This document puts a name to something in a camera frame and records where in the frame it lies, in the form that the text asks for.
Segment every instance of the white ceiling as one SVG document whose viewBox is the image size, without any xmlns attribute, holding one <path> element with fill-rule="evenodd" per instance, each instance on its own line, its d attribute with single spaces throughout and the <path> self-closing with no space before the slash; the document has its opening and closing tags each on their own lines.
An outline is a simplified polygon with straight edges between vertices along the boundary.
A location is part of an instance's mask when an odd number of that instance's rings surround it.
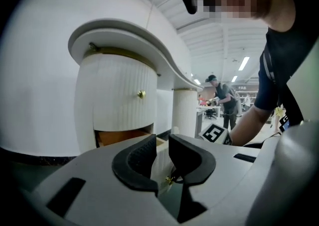
<svg viewBox="0 0 319 226">
<path fill-rule="evenodd" d="M 195 79 L 202 84 L 210 74 L 229 82 L 258 83 L 259 57 L 266 44 L 267 26 L 259 20 L 226 18 L 225 14 L 199 10 L 190 15 L 182 0 L 149 0 L 176 28 L 191 53 Z M 238 68 L 250 59 L 243 71 Z"/>
</svg>

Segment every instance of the white desk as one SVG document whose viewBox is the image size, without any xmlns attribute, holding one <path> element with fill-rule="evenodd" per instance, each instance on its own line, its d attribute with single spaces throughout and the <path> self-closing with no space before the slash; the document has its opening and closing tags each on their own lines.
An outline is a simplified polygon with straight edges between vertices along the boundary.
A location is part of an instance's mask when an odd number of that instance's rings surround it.
<svg viewBox="0 0 319 226">
<path fill-rule="evenodd" d="M 220 108 L 221 108 L 221 106 L 204 106 L 204 105 L 198 105 L 197 108 L 198 108 L 199 110 L 217 109 L 217 117 L 220 117 Z"/>
</svg>

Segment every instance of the black pants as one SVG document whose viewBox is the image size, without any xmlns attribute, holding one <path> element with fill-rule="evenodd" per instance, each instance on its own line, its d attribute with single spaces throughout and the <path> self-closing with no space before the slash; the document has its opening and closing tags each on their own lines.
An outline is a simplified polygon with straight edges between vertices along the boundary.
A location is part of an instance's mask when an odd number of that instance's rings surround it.
<svg viewBox="0 0 319 226">
<path fill-rule="evenodd" d="M 224 128 L 228 129 L 228 122 L 230 122 L 230 129 L 236 126 L 237 107 L 224 109 Z"/>
</svg>

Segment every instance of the ribbed white drum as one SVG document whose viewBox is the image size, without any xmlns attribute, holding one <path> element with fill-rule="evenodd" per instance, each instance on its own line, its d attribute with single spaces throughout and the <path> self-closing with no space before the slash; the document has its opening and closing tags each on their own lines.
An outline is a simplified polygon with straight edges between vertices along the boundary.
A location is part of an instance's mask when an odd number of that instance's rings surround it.
<svg viewBox="0 0 319 226">
<path fill-rule="evenodd" d="M 178 127 L 181 135 L 195 136 L 197 91 L 174 90 L 172 128 Z"/>
<path fill-rule="evenodd" d="M 156 72 L 140 61 L 110 54 L 86 57 L 80 66 L 75 94 L 79 143 L 91 143 L 84 145 L 89 150 L 95 148 L 94 130 L 127 131 L 152 124 L 156 89 Z M 138 96 L 141 90 L 146 93 L 143 99 Z"/>
</svg>

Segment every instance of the gold knob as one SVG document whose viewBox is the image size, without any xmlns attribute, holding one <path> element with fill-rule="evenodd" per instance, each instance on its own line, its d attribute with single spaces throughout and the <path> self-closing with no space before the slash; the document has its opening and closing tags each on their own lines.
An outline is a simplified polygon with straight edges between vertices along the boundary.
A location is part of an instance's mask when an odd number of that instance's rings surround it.
<svg viewBox="0 0 319 226">
<path fill-rule="evenodd" d="M 140 90 L 140 91 L 138 92 L 138 97 L 139 97 L 140 99 L 143 99 L 145 96 L 146 96 L 146 92 L 145 92 L 144 90 Z"/>
</svg>

